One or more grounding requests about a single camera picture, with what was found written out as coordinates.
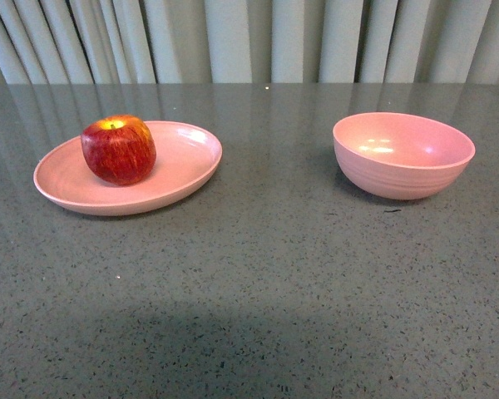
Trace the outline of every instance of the speckled countertop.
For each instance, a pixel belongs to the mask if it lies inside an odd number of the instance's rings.
[[[477,154],[439,195],[379,199],[334,158],[363,111]],[[136,216],[37,192],[49,150],[122,112],[206,128],[220,168]],[[20,397],[499,398],[499,86],[0,86],[0,398]]]

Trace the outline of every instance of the apple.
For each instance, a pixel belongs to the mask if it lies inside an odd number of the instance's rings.
[[[144,121],[114,115],[89,125],[81,135],[83,157],[92,172],[114,185],[145,179],[156,163],[156,145]]]

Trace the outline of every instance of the pink bowl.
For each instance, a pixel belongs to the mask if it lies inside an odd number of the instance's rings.
[[[461,131],[421,116],[372,112],[333,128],[334,152],[356,186],[393,200],[416,200],[447,188],[475,155]]]

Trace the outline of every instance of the curtain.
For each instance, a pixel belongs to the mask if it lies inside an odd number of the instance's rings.
[[[0,0],[0,83],[499,83],[499,0]]]

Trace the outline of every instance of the plate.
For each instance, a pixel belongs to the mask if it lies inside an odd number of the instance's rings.
[[[208,131],[186,123],[145,121],[156,143],[157,160],[143,181],[116,186],[86,165],[80,136],[59,145],[39,162],[33,182],[50,201],[82,214],[122,216],[182,200],[215,173],[222,145]]]

